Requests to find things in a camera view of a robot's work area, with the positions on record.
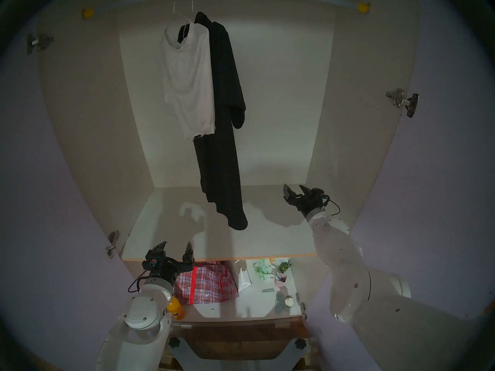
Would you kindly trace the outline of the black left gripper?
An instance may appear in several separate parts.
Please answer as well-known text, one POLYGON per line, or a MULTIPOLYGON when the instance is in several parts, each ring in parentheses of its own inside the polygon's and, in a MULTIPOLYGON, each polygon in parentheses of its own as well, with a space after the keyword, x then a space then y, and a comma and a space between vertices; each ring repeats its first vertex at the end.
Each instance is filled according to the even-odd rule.
POLYGON ((194 265, 193 247, 189 241, 182 256, 182 262, 179 262, 166 256, 166 244, 167 241, 163 241, 150 249, 146 254, 146 259, 142 261, 142 268, 144 271, 149 271, 147 278, 159 278, 169 284, 175 284, 179 274, 187 272, 187 265, 194 265))

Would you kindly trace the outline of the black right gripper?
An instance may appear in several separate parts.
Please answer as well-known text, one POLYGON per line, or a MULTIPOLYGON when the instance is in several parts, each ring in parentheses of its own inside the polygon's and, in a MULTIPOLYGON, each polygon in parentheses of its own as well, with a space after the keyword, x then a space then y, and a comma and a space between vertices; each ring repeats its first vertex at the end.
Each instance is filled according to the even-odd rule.
POLYGON ((308 188, 299 185, 303 194, 296 194, 292 189, 284 184, 284 200, 291 206, 297 208, 306 219, 313 210, 321 210, 324 207, 328 196, 320 188, 308 188))

